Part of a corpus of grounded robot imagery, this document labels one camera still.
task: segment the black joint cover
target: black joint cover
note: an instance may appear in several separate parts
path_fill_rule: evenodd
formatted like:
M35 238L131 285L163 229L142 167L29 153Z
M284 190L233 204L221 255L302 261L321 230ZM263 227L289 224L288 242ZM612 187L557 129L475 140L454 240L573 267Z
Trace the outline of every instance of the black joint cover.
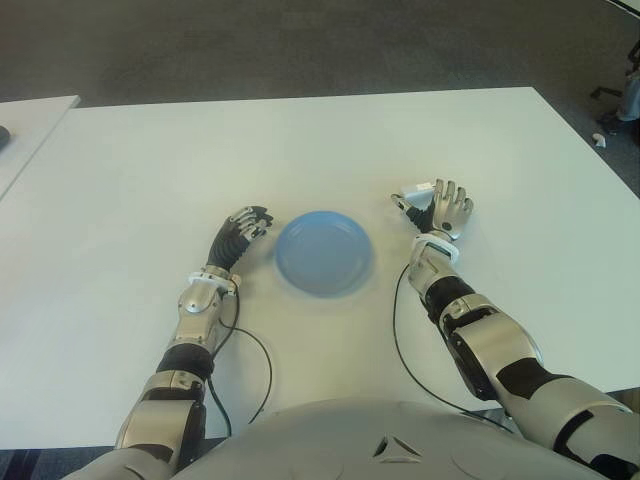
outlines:
M207 409L200 402L195 402L189 411L187 424L182 435L182 446L178 459L178 471L193 463L198 457L200 442L204 439Z
M175 345L167 350L156 372L182 370L193 373L204 382L213 373L213 359L204 348L192 343Z
M554 375L544 369L536 358L521 358L498 372L498 380L507 391L518 397L531 399L541 386L568 375Z
M447 348L451 352L462 380L469 391L480 400L496 400L498 395L491 386L482 365L469 345L457 333L447 339Z
M437 324L447 305L471 293L475 293L473 288L464 283L460 277L444 277L431 285L422 304L431 321Z

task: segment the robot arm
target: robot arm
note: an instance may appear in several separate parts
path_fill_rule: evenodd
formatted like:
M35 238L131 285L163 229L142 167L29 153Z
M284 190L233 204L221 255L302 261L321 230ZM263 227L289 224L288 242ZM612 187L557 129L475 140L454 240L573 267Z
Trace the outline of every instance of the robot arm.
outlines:
M214 327L223 299L235 296L240 283L229 270L272 220L263 207L243 208L226 220L207 264L189 276L176 331L123 423L115 450L68 478L164 480L195 460L204 438L204 385L218 343Z
M548 372L533 339L476 293L453 269L458 238L473 204L464 189L438 181L426 211L396 204L423 232L409 282L453 356L471 393L497 400L523 435L609 478L631 478L640 465L640 416L594 387Z

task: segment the black cable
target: black cable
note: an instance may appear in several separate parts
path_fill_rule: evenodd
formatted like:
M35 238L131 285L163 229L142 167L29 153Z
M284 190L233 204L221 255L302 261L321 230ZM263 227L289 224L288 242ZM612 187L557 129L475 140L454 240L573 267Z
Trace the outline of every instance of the black cable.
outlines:
M413 372L409 368L409 365L407 365L407 362L405 361L404 357L402 356L402 352L400 351L400 345L398 344L398 331L396 329L396 309L397 309L397 305L398 305L398 291L400 290L400 282L402 281L402 278L404 277L404 274L406 273L408 268L409 268L409 265L404 267L404 269L402 270L402 273L400 273L400 277L398 277L398 283L396 283L396 293L395 293L395 296L393 298L393 341L396 344L396 351L398 352L398 357L400 357L400 361L402 362L402 366L407 371L409 376L413 379L413 381L416 382L418 384L418 386L422 390L424 390L428 395L432 396L433 398L435 398L437 400L440 400L442 403L445 403L445 404L449 405L450 407L455 408L456 410L460 410L464 415L467 415L467 416L470 416L470 417L474 417L474 418L477 418L479 420L486 421L486 422L489 422L489 423L493 423L497 427L500 427L500 428L502 428L503 430L506 430L509 433L513 433L513 431L511 429L505 427L504 425L501 425L498 422L495 422L495 421L491 420L490 418L483 417L482 415L478 415L477 413L474 413L474 412L472 412L470 410L467 410L466 408L462 408L459 405L456 405L455 403L451 403L450 401L445 400L441 396L436 395L434 392L432 392L427 387L425 387L422 384L422 382L420 382L420 380L418 380L416 378L416 376L413 374Z
M227 426L227 437L230 437L233 434L233 431L231 429L231 420L229 419L229 414L225 410L224 405L222 405L222 401L220 400L220 398L218 398L215 388L213 388L213 382L211 381L211 376L207 378L207 384L209 384L209 391L211 392L213 401L218 407L218 410L220 410L220 414L222 414L222 418L224 418L224 424Z
M249 420L249 424L251 424L258 417L258 415L260 415L260 413L264 409L264 406L267 403L267 400L269 399L269 396L271 395L271 388L273 385L273 364L271 362L271 356L269 355L269 352L267 348L264 346L264 344L262 343L262 341L260 341L260 339L256 337L253 333L237 326L239 319L240 319L240 294L238 292L238 285L236 285L236 312L234 315L233 323L231 325L227 325L222 321L222 319L220 319L220 323L222 324L222 326L225 327L227 330L229 330L229 332L222 339L222 341L220 342L220 345L218 345L218 347L213 351L213 359L215 359L215 357L218 355L218 352L222 349L225 343L227 343L227 341L229 340L229 337L231 337L231 334L234 332L234 330L244 333L245 335L253 339L253 341L255 341L258 344L258 346L262 349L262 352L264 353L264 356L267 359L267 364L269 366L269 384L267 386L267 392L264 398L262 399L260 406L258 407L256 412L253 414L251 419ZM209 384L209 390L211 391L211 396L213 397L213 401L215 402L216 406L218 407L218 410L220 410L220 413L224 418L225 424L227 426L227 434L230 437L232 434L232 428L231 428L231 422L229 421L229 415L227 414L227 411L225 410L224 405L222 404L222 401L216 395L216 391L213 387L213 381L211 380L211 377L209 377L207 383Z
M245 335L253 339L258 344L258 346L262 349L262 352L264 353L264 356L267 359L267 364L269 365L269 384L267 385L267 393L265 393L264 398L260 403L260 406L256 410L256 413L253 415L253 417L251 417L251 420L249 420L249 424L251 424L258 417L258 415L260 415L260 413L262 412L262 409L267 403L267 400L269 399L269 396L271 395L271 386L273 384L273 365L271 363L271 356L269 355L267 348L264 346L264 343L262 343L260 339L256 337L253 333L249 332L248 330L245 330L244 328L234 327L233 325L232 326L226 325L222 320L220 320L220 323L222 324L223 327L228 328L229 331L237 330L238 332L244 333Z
M236 328L236 325L238 324L238 319L240 318L240 294L238 292L238 285L233 280L231 281L236 286L236 313L233 317L233 324L231 325L233 328L229 330L227 335L220 342L220 345L218 345L213 351L213 354L211 355L212 362L215 360L220 349L224 347L225 343L227 343L227 341L229 340L229 337L233 333L233 329ZM220 411L222 418L224 418L224 423L227 426L227 436L230 437L233 434L233 429L231 428L231 420L229 419L229 414L227 413L227 410L224 408L224 405L222 404L222 400L220 400L220 398L216 394L216 389L213 387L213 380L211 379L211 375L209 375L209 378L207 379L207 384L209 385L209 391L211 392L213 401L216 404L216 407L218 407L218 410Z

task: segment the blue plastic plate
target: blue plastic plate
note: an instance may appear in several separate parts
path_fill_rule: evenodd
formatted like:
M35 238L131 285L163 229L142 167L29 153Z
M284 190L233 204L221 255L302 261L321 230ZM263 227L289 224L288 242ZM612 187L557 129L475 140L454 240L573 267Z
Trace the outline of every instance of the blue plastic plate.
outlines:
M366 276L369 237L336 212L311 212L293 220L276 244L276 264L296 287L319 296L347 293Z

